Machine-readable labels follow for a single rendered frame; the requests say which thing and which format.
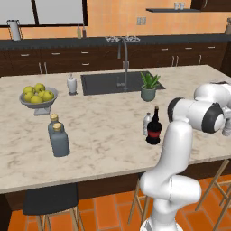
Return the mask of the wooden leg stool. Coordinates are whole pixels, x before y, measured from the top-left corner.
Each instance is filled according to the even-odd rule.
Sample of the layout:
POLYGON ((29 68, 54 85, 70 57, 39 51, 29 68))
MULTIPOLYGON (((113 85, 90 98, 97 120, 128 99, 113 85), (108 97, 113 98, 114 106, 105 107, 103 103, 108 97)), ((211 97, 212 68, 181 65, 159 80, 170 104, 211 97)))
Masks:
POLYGON ((224 180, 224 181, 218 181, 218 178, 221 176, 221 174, 224 172, 227 165, 230 163, 230 160, 224 160, 219 167, 215 177, 213 180, 209 183, 205 193, 202 195, 202 197, 199 200, 198 205, 196 206, 195 210, 198 211, 199 207, 201 206, 202 202, 207 197, 208 193, 213 189, 217 188, 217 190, 222 195, 222 200, 219 203, 220 206, 222 206, 221 213, 217 219, 216 224, 213 227, 212 231, 217 231, 220 222, 222 221, 224 215, 226 214, 227 210, 231 208, 231 180, 224 180))
POLYGON ((127 224, 130 224, 131 220, 132 220, 132 216, 134 214, 134 207, 137 206, 138 210, 140 212, 141 215, 141 223, 143 223, 146 219, 147 216, 147 211, 148 211, 148 206, 150 203, 150 198, 148 196, 139 195, 139 191, 140 191, 140 179, 143 176, 143 173, 139 173, 138 174, 138 179, 136 182, 136 186, 135 186, 135 192, 134 192, 134 198, 133 198, 133 202, 132 202, 132 206, 130 208, 130 213, 129 213, 129 217, 127 220, 127 224))

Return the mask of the dark brown wall cupboard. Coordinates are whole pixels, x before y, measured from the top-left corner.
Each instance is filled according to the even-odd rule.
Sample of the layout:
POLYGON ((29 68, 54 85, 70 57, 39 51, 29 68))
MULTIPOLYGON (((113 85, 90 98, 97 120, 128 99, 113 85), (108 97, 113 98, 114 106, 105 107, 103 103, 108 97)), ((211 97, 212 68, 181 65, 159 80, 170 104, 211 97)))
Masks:
POLYGON ((190 8, 201 12, 231 12, 231 0, 191 0, 190 8))

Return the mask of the white soap dispenser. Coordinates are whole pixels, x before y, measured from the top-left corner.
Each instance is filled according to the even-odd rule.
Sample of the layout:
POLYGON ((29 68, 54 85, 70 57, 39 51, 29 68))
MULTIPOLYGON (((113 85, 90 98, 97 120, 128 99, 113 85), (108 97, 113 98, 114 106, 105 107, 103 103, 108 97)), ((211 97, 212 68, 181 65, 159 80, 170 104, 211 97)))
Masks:
POLYGON ((67 86, 71 95, 77 94, 77 80, 73 77, 72 73, 70 73, 67 78, 67 86))

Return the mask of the grey glass bottle with cork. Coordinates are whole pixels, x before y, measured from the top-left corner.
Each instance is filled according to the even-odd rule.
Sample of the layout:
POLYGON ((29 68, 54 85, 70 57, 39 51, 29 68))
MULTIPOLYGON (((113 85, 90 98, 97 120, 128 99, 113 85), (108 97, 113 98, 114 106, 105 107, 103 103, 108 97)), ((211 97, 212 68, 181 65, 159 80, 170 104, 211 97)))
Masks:
POLYGON ((63 136, 64 124, 60 124, 61 125, 60 131, 56 132, 53 129, 53 125, 59 122, 59 117, 57 114, 51 114, 50 119, 51 119, 51 122, 48 125, 48 133, 49 133, 51 144, 55 144, 58 142, 58 139, 63 136))
MULTIPOLYGON (((53 125, 53 129, 56 132, 59 132, 60 128, 60 123, 53 125)), ((69 138, 67 133, 64 131, 63 136, 58 139, 57 143, 52 144, 51 147, 55 157, 64 157, 69 155, 69 138)))

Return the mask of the dark sink basin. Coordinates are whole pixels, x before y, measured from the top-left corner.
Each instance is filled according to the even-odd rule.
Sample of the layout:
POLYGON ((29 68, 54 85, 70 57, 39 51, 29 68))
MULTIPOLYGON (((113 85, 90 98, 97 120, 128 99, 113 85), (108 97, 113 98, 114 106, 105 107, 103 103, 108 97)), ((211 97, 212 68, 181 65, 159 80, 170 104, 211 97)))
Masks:
POLYGON ((124 72, 81 75, 84 96, 105 95, 123 92, 140 91, 143 85, 139 71, 127 73, 125 82, 124 72))

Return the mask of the grey tap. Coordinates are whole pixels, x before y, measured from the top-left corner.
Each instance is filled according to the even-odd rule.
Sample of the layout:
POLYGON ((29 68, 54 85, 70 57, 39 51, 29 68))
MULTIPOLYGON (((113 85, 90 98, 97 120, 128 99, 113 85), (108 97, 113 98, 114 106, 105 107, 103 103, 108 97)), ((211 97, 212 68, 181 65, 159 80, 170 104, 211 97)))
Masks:
POLYGON ((125 74, 125 81, 124 83, 117 83, 117 86, 119 87, 123 87, 124 91, 126 91, 128 89, 127 87, 127 70, 128 70, 128 50, 127 50, 127 44, 125 40, 121 40, 120 42, 118 42, 118 50, 117 50, 117 58, 121 59, 121 49, 124 49, 125 51, 125 64, 124 64, 124 74, 125 74))

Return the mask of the dark brown cupboard run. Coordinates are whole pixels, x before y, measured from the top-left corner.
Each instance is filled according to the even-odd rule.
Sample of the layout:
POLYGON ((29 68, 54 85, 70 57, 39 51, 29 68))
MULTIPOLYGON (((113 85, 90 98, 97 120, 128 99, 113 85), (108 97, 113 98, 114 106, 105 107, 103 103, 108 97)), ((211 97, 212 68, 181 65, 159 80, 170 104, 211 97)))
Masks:
POLYGON ((85 39, 0 40, 0 77, 209 65, 231 75, 231 35, 141 36, 137 42, 85 39))

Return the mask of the dark bottle with red label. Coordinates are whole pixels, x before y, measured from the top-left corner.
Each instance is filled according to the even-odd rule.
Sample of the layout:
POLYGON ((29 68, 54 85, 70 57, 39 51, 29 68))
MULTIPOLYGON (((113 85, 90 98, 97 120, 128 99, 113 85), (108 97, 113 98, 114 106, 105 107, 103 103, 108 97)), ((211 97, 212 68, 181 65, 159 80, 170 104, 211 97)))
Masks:
POLYGON ((160 139, 160 134, 162 131, 162 124, 159 122, 159 107, 154 108, 154 115, 152 121, 147 125, 148 135, 146 137, 146 142, 152 145, 158 144, 160 139))

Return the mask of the dark wall shelf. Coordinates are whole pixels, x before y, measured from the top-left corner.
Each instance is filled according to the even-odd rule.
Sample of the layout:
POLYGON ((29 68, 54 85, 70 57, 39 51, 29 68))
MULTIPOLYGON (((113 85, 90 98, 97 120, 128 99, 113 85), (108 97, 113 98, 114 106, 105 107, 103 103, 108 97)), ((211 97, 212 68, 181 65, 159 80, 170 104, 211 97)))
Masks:
POLYGON ((199 13, 200 10, 197 9, 170 9, 170 8, 146 8, 146 11, 151 13, 199 13))

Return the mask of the clear plastic bottle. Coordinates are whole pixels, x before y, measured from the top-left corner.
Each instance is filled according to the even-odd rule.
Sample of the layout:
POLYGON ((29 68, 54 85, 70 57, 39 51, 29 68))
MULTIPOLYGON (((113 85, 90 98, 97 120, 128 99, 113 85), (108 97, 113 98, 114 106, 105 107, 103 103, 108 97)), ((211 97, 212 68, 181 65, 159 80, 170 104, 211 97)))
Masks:
POLYGON ((147 136, 147 125, 152 121, 152 117, 150 113, 147 113, 146 116, 143 119, 143 135, 147 136))

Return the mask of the green plant in grey pot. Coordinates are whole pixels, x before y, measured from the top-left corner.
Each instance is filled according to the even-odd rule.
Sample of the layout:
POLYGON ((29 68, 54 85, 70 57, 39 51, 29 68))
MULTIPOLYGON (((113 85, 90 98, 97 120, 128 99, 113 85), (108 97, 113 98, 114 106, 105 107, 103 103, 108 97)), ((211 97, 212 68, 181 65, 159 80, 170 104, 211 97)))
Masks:
POLYGON ((141 98, 145 102, 153 101, 155 98, 156 88, 159 86, 160 76, 152 76, 150 73, 141 73, 143 85, 141 87, 141 98))

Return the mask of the grey fruit bowl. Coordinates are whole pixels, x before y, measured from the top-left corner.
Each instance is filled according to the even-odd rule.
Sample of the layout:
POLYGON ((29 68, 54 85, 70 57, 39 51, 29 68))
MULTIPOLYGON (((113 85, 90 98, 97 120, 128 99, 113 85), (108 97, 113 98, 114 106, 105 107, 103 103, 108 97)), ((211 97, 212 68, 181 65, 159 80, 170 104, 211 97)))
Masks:
POLYGON ((53 102, 56 100, 58 96, 58 90, 50 87, 47 87, 47 89, 54 94, 54 98, 50 101, 46 101, 39 104, 29 103, 23 99, 23 94, 19 96, 19 100, 23 105, 27 106, 30 109, 34 109, 34 114, 36 116, 48 115, 51 112, 51 105, 53 104, 53 102))

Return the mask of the window with dark frame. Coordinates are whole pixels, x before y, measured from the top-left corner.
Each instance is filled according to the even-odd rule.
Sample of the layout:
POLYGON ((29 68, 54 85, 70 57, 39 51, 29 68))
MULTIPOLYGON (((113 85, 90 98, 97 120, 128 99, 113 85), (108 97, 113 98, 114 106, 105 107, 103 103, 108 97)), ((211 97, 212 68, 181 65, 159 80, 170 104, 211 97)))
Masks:
POLYGON ((0 0, 0 26, 88 25, 87 0, 0 0))

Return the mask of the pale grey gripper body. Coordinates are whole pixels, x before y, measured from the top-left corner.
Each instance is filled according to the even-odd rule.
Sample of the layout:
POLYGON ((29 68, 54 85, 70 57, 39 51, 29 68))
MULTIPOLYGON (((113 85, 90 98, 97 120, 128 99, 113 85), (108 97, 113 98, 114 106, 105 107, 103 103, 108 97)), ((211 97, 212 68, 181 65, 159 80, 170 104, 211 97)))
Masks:
POLYGON ((222 130, 222 135, 229 136, 231 135, 231 119, 227 119, 225 122, 225 126, 222 130))

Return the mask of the patterned hob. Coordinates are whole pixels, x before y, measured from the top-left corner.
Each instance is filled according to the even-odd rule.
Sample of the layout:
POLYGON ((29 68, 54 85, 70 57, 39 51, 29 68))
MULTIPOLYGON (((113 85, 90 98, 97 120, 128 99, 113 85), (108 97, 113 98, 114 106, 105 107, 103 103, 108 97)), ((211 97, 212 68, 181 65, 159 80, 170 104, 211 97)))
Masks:
POLYGON ((107 42, 120 42, 121 40, 125 40, 126 42, 139 42, 141 39, 137 36, 107 36, 105 37, 107 42))

